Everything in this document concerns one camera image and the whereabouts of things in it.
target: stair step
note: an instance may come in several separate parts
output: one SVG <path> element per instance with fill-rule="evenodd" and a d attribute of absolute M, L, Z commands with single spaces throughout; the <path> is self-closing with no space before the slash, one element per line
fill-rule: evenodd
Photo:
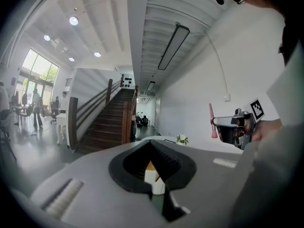
<path fill-rule="evenodd" d="M 105 110 L 116 110 L 116 108 L 118 108 L 118 109 L 123 109 L 124 108 L 124 106 L 123 106 L 123 104 L 109 104 L 109 105 L 107 105 L 106 106 L 106 108 L 105 108 Z"/>
<path fill-rule="evenodd" d="M 123 123 L 123 118 L 121 118 L 121 120 L 115 120 L 115 119 L 98 117 L 95 119 L 95 122 L 101 124 L 111 124 L 111 125 L 121 126 Z"/>
<path fill-rule="evenodd" d="M 95 146 L 98 149 L 108 149 L 113 148 L 116 146 L 119 146 L 122 144 L 121 140 L 112 140 L 107 138 L 101 138 L 101 137 L 94 137 L 90 135 L 86 135 L 84 138 L 84 144 Z"/>
<path fill-rule="evenodd" d="M 98 118 L 106 118 L 111 120 L 123 120 L 122 115 L 116 115 L 116 114 L 109 114 L 109 113 L 101 113 Z"/>
<path fill-rule="evenodd" d="M 118 125 L 113 125 L 110 123 L 93 123 L 92 124 L 93 128 L 96 130 L 101 130 L 101 131 L 109 131 L 112 133 L 121 133 L 122 132 L 122 126 Z"/>
<path fill-rule="evenodd" d="M 117 94 L 115 97 L 123 96 L 123 97 L 133 97 L 134 94 Z"/>
<path fill-rule="evenodd" d="M 113 140 L 119 140 L 121 141 L 122 139 L 122 132 L 120 133 L 114 133 L 109 130 L 98 130 L 95 128 L 89 129 L 89 135 L 93 137 L 101 137 L 101 138 L 108 138 L 108 139 L 113 139 Z"/>
<path fill-rule="evenodd" d="M 123 114 L 124 114 L 124 111 L 121 109 L 118 109 L 118 110 L 113 110 L 113 109 L 111 109 L 111 108 L 109 108 L 109 109 L 104 109 L 103 111 L 102 111 L 102 114 L 114 114 L 114 115 L 119 115 L 119 116 L 123 116 Z"/>
<path fill-rule="evenodd" d="M 123 111 L 124 110 L 124 106 L 123 105 L 108 105 L 105 110 L 115 110 L 115 111 Z"/>
<path fill-rule="evenodd" d="M 124 105 L 123 102 L 113 102 L 111 101 L 109 105 Z"/>
<path fill-rule="evenodd" d="M 132 98 L 133 98 L 133 95 L 130 97 L 119 95 L 119 96 L 115 97 L 114 99 L 132 99 Z"/>
<path fill-rule="evenodd" d="M 111 103 L 122 103 L 122 104 L 124 104 L 125 101 L 131 101 L 131 100 L 115 100 L 115 101 L 111 101 Z"/>

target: black cable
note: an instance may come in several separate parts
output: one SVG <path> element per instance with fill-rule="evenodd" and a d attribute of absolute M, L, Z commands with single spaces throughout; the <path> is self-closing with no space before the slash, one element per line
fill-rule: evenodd
<path fill-rule="evenodd" d="M 174 10 L 174 11 L 178 11 L 178 12 L 180 12 L 180 13 L 186 14 L 186 15 L 188 15 L 188 16 L 190 16 L 190 17 L 196 19 L 197 21 L 203 23 L 204 25 L 206 25 L 206 26 L 208 26 L 208 27 L 210 28 L 210 26 L 209 26 L 208 24 L 204 23 L 203 21 L 201 21 L 201 20 L 197 19 L 196 17 L 193 17 L 193 16 L 191 16 L 191 15 L 189 15 L 189 14 L 187 14 L 187 13 L 184 13 L 184 12 L 182 12 L 182 11 L 179 11 L 179 10 L 177 10 L 177 9 L 172 9 L 172 8 L 169 8 L 169 7 L 166 7 L 166 6 L 157 5 L 157 4 L 152 4 L 152 3 L 147 3 L 147 5 L 153 5 L 153 6 L 158 6 L 158 7 L 163 7 L 163 8 L 171 9 L 171 10 Z"/>

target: ceiling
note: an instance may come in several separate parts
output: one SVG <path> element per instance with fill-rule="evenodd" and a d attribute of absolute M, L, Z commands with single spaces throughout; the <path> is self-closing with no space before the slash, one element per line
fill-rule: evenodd
<path fill-rule="evenodd" d="M 72 26 L 70 17 L 77 17 L 78 25 Z M 50 0 L 25 33 L 70 67 L 132 67 L 127 0 Z"/>
<path fill-rule="evenodd" d="M 227 7 L 215 0 L 128 0 L 134 78 L 140 91 L 145 91 L 150 81 L 155 82 L 152 90 L 158 91 Z M 166 70 L 158 70 L 177 23 L 188 27 L 190 34 Z"/>

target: window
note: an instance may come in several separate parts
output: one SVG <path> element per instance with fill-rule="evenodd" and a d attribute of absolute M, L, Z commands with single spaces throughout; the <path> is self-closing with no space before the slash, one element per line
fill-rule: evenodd
<path fill-rule="evenodd" d="M 32 103 L 33 91 L 38 90 L 42 96 L 43 105 L 49 106 L 54 81 L 59 67 L 51 63 L 33 50 L 29 50 L 20 71 L 16 91 L 19 94 L 19 103 L 27 93 L 28 104 Z"/>
<path fill-rule="evenodd" d="M 51 63 L 42 56 L 38 55 L 30 74 L 35 77 L 46 80 L 50 67 Z"/>
<path fill-rule="evenodd" d="M 43 97 L 42 97 L 43 105 L 50 105 L 52 90 L 53 90 L 52 86 L 48 86 L 48 85 L 44 86 Z"/>
<path fill-rule="evenodd" d="M 58 72 L 58 67 L 56 65 L 52 64 L 51 68 L 49 69 L 48 75 L 47 75 L 47 81 L 54 83 L 57 72 Z"/>
<path fill-rule="evenodd" d="M 27 84 L 28 84 L 28 78 L 19 75 L 16 86 L 16 91 L 18 91 L 18 97 L 19 97 L 18 103 L 21 103 L 22 101 L 22 96 L 25 94 Z"/>
<path fill-rule="evenodd" d="M 22 65 L 22 70 L 26 73 L 30 73 L 32 70 L 32 67 L 36 61 L 38 54 L 34 52 L 33 50 L 29 50 L 27 57 L 25 58 L 23 65 Z"/>
<path fill-rule="evenodd" d="M 54 83 L 58 67 L 33 50 L 29 50 L 23 62 L 22 71 L 36 78 Z"/>

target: wall outlet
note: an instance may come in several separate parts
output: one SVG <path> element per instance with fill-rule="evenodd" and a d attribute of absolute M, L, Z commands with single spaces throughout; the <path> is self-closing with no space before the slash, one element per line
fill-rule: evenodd
<path fill-rule="evenodd" d="M 224 101 L 230 101 L 230 100 L 231 100 L 230 94 L 224 96 Z"/>

